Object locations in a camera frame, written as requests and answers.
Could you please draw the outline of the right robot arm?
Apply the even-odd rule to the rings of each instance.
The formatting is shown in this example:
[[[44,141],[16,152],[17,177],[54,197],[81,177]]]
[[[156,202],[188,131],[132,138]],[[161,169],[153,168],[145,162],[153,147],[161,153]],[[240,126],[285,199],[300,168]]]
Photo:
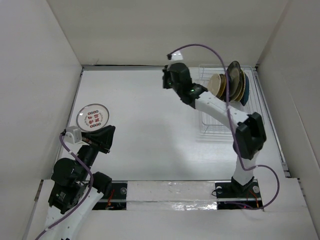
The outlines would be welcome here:
[[[164,89],[173,89],[184,104],[210,115],[231,131],[237,160],[230,188],[235,196],[242,197],[252,185],[255,163],[267,140],[262,116],[228,105],[203,85],[194,83],[182,62],[165,65],[162,72]]]

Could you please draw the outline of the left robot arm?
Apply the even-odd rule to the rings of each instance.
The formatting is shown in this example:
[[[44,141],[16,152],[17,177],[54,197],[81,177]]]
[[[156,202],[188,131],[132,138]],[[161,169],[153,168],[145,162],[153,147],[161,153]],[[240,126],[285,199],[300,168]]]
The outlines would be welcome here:
[[[59,141],[71,158],[60,158],[54,164],[54,185],[38,240],[73,240],[96,203],[112,199],[112,178],[99,171],[92,173],[91,167],[99,153],[110,152],[115,130],[113,125],[89,132],[69,126],[60,133]]]

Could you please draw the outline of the small black round plate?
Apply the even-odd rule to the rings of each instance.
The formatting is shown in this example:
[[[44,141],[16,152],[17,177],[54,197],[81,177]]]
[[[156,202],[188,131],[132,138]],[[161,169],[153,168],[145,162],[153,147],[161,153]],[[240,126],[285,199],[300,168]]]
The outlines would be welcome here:
[[[224,101],[229,103],[231,98],[230,90],[232,88],[232,78],[228,73],[225,74],[225,83]]]

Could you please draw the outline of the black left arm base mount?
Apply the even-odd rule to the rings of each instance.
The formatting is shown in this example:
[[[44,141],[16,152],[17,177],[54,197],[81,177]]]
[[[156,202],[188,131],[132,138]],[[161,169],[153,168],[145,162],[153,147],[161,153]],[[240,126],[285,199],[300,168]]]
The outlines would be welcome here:
[[[107,210],[117,211],[127,209],[127,193],[128,182],[127,181],[113,181],[111,190],[108,195],[105,195],[100,199],[93,210]]]

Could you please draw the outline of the large brown-rimmed beige plate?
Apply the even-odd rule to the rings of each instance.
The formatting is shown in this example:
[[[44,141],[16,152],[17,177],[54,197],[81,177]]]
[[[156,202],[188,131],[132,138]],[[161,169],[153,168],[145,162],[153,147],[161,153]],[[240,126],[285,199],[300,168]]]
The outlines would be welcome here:
[[[230,63],[227,68],[229,77],[229,100],[234,101],[240,94],[242,88],[241,66],[236,60]]]

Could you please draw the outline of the round bamboo woven plate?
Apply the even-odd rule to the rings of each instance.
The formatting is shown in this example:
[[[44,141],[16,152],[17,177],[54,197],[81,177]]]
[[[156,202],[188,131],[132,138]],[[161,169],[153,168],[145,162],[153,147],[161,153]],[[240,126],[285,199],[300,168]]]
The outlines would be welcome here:
[[[244,96],[245,89],[246,89],[246,75],[245,75],[245,72],[243,70],[241,70],[240,73],[241,73],[240,74],[241,75],[241,89],[240,89],[239,95],[235,99],[236,102],[240,102],[241,101],[241,99]]]

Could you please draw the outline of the dark blue leaf-shaped dish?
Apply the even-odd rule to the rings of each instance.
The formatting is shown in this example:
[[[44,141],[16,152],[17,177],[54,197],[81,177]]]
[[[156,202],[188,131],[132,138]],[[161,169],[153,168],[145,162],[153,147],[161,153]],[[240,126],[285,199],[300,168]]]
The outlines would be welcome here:
[[[243,106],[245,106],[247,104],[247,102],[249,100],[249,96],[250,96],[250,80],[245,72],[243,72],[243,74],[244,74],[245,88],[244,88],[244,93],[243,93],[243,96],[240,100],[240,103]]]

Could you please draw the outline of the cream bowl with characters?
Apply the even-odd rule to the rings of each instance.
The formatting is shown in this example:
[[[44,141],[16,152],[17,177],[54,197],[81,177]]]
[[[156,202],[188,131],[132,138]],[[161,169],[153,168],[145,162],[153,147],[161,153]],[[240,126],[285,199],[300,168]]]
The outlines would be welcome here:
[[[221,88],[221,77],[219,74],[213,74],[211,78],[208,80],[207,89],[214,96],[220,96],[220,88]]]

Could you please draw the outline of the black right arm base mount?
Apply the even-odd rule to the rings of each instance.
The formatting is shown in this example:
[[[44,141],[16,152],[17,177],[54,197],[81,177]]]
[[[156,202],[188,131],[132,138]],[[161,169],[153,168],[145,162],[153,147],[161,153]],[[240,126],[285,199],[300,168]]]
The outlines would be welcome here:
[[[244,186],[233,179],[216,181],[211,195],[216,197],[218,210],[255,210],[264,206],[258,181],[254,178]]]

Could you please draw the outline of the yellow patterned small plate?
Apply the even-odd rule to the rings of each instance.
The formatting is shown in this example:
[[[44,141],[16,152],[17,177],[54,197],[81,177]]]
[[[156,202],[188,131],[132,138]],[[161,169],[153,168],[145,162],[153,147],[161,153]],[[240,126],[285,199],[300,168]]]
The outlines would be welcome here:
[[[224,74],[219,74],[219,77],[220,77],[220,86],[219,86],[219,90],[218,90],[218,93],[217,93],[217,97],[219,99],[222,99],[223,98],[223,95],[225,93],[225,90],[226,90],[226,77]]]

